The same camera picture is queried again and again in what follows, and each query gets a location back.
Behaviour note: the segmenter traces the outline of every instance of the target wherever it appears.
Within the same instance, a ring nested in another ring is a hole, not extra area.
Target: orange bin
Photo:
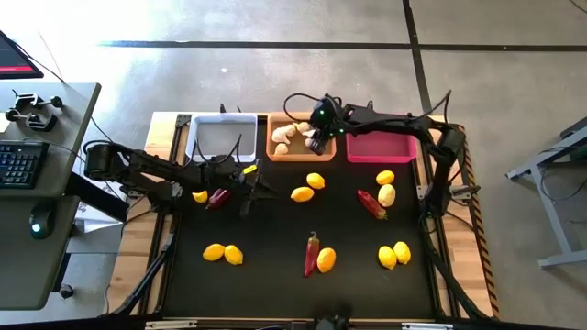
[[[290,113],[294,118],[300,120],[309,120],[312,113]],[[295,136],[288,137],[290,144],[287,146],[289,152],[285,155],[274,155],[275,147],[279,143],[271,140],[273,130],[278,127],[284,127],[292,124],[294,121],[285,113],[270,113],[267,115],[267,143],[265,152],[267,157],[272,161],[329,161],[337,154],[337,144],[335,139],[331,139],[327,143],[326,150],[321,156],[316,155],[310,148],[304,145],[306,139],[300,132],[295,132]]]

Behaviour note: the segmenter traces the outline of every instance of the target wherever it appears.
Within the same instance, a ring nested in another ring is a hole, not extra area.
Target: monitor
[[[0,79],[43,78],[37,69],[17,46],[0,31]]]

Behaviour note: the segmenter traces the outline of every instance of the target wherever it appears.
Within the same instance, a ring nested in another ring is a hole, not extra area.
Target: chili pepper
[[[362,190],[357,191],[359,201],[365,208],[372,214],[375,215],[379,220],[387,220],[387,212],[379,205],[379,202],[375,200],[368,192]]]
[[[208,205],[205,207],[206,209],[216,209],[222,206],[230,197],[230,192],[226,189],[217,189],[212,197],[208,200]]]
[[[312,270],[316,267],[316,260],[320,252],[320,240],[315,232],[308,238],[308,244],[305,246],[304,277],[310,276]]]

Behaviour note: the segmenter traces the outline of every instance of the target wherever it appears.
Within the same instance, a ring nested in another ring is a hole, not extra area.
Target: pink bin
[[[415,137],[384,132],[347,134],[347,160],[355,163],[406,163],[417,156]]]

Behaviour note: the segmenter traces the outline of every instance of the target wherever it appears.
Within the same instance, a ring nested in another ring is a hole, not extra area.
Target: concrete floor
[[[587,7],[587,1],[576,1]],[[567,1],[411,3],[422,43],[587,45],[587,15]],[[7,4],[22,5],[22,1]],[[277,111],[282,99],[294,92],[331,92],[351,103],[372,99],[381,112],[421,112],[409,50],[94,45],[111,39],[405,43],[401,0],[273,1],[269,5],[261,0],[153,0],[140,5],[32,1],[30,5],[28,25],[3,10],[0,28],[53,67],[41,32],[66,81],[100,82],[103,91],[95,120],[111,138],[135,148],[142,148],[154,111],[216,111],[220,102],[229,109],[239,105],[247,112]],[[58,14],[66,18],[57,19]],[[482,187],[482,212],[502,318],[583,328],[587,324],[587,262],[538,268],[536,259],[559,253],[558,245],[537,195],[510,183],[504,174],[548,148],[562,129],[585,116],[585,53],[425,51],[423,63],[433,103],[452,89],[449,120],[468,131]],[[46,80],[55,81],[49,76]],[[309,105],[299,102],[292,107]],[[86,139],[99,137],[90,127]],[[587,237],[587,225],[576,226]],[[110,243],[103,250],[116,250],[113,239],[105,241]],[[0,323],[101,313],[102,292],[114,259],[75,256],[66,274],[68,282],[79,289],[73,300],[63,302],[52,296],[38,312],[0,313]]]

